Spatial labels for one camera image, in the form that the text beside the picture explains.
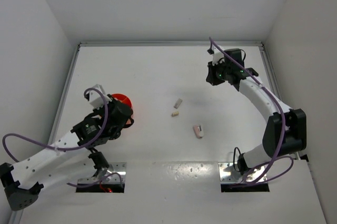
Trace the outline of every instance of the metal mounting plate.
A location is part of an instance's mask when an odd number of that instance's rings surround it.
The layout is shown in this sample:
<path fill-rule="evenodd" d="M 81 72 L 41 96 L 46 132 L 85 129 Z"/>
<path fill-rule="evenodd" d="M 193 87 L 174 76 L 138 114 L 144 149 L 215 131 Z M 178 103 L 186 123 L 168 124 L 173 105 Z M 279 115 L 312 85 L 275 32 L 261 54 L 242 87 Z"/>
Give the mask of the metal mounting plate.
<path fill-rule="evenodd" d="M 237 172 L 232 162 L 219 162 L 219 174 L 220 174 L 220 182 L 221 184 L 234 184 L 240 183 L 242 181 L 242 176 L 239 172 Z M 255 169 L 255 172 L 247 176 L 247 181 L 253 181 L 261 173 L 264 171 L 264 166 L 259 169 Z M 267 176 L 264 175 L 263 178 L 259 180 L 259 182 L 264 182 L 267 180 Z"/>
<path fill-rule="evenodd" d="M 126 176 L 126 162 L 114 162 L 109 163 L 110 167 L 104 174 L 99 174 L 98 176 L 105 176 L 112 172 L 117 172 L 122 177 L 122 183 L 125 184 L 125 176 Z M 88 184 L 97 181 L 96 177 L 90 178 L 80 178 L 77 183 L 80 184 Z M 103 180 L 101 184 L 120 184 L 120 179 L 117 175 L 112 175 L 107 179 Z"/>

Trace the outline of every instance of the pink object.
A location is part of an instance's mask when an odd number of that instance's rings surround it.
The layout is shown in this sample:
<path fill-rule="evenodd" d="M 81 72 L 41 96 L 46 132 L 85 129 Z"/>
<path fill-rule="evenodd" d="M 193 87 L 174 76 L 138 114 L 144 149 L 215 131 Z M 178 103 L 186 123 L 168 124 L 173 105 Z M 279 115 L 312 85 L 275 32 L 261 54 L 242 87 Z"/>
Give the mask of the pink object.
<path fill-rule="evenodd" d="M 196 136 L 198 139 L 201 139 L 201 138 L 204 136 L 204 130 L 203 130 L 201 124 L 199 124 L 199 125 L 194 125 L 194 126 L 193 126 L 193 130 L 194 130 L 195 136 Z"/>

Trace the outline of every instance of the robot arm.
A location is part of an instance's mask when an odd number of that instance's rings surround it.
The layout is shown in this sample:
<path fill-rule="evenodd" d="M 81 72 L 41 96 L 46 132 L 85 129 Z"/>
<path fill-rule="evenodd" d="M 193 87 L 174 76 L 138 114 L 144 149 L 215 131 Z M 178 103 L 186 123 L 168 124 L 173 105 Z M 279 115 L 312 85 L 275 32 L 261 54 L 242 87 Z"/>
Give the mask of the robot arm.
<path fill-rule="evenodd" d="M 249 68 L 247 70 L 261 83 L 260 85 L 231 60 L 224 57 L 216 48 L 211 47 L 208 52 L 213 55 L 213 61 L 208 63 L 209 74 L 206 81 L 212 85 L 229 82 L 254 104 L 267 123 L 262 143 L 253 150 L 239 156 L 237 166 L 241 174 L 244 174 L 251 168 L 271 160 L 281 134 L 282 121 L 280 111 L 272 98 L 262 89 L 262 80 L 254 69 Z M 241 49 L 235 48 L 226 50 L 225 52 L 244 67 Z M 292 109 L 280 101 L 274 94 L 272 96 L 278 101 L 285 114 L 286 122 L 286 132 L 278 156 L 305 149 L 305 113 L 301 109 Z"/>
<path fill-rule="evenodd" d="M 98 95 L 95 91 L 90 91 L 86 95 L 86 99 L 94 107 L 93 113 L 86 116 L 82 122 L 50 145 L 49 149 L 44 149 L 14 165 L 8 163 L 0 165 L 0 179 L 13 211 L 30 206 L 37 200 L 42 190 L 81 177 L 102 175 L 109 168 L 109 163 L 103 154 L 94 151 L 94 147 L 105 144 L 108 140 L 117 139 L 123 128 L 133 124 L 131 118 L 133 111 L 126 104 L 115 100 L 110 95 L 105 95 L 100 85 L 96 85 L 94 88 L 103 93 L 103 96 Z M 105 112 L 102 97 L 108 107 L 106 126 L 98 139 L 90 143 L 103 125 Z M 65 151 L 64 148 L 76 149 Z M 88 159 L 63 165 L 74 156 L 85 153 L 88 154 Z"/>

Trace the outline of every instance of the cable clip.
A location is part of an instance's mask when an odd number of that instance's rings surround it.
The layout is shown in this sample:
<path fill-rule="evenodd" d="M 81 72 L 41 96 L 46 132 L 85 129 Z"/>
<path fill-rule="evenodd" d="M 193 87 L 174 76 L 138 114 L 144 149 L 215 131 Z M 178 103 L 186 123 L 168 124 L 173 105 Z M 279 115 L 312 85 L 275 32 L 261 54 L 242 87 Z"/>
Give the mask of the cable clip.
<path fill-rule="evenodd" d="M 58 147 L 55 145 L 54 151 L 56 153 L 57 156 L 60 155 L 60 151 L 58 150 Z"/>

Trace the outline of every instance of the white wall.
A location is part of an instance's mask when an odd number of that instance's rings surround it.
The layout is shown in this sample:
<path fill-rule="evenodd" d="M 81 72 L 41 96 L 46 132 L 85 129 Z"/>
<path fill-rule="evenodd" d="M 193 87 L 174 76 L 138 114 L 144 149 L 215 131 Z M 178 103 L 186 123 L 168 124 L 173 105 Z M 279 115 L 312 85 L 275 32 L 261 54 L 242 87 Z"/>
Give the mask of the white wall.
<path fill-rule="evenodd" d="M 47 143 L 74 49 L 45 0 L 0 0 L 0 136 Z M 38 147 L 9 138 L 18 159 Z M 12 160 L 0 148 L 0 163 Z M 0 223 L 10 210 L 0 190 Z"/>
<path fill-rule="evenodd" d="M 282 98 L 308 118 L 307 153 L 329 223 L 337 223 L 337 0 L 287 0 L 266 42 Z"/>
<path fill-rule="evenodd" d="M 71 41 L 266 39 L 285 0 L 47 0 Z"/>

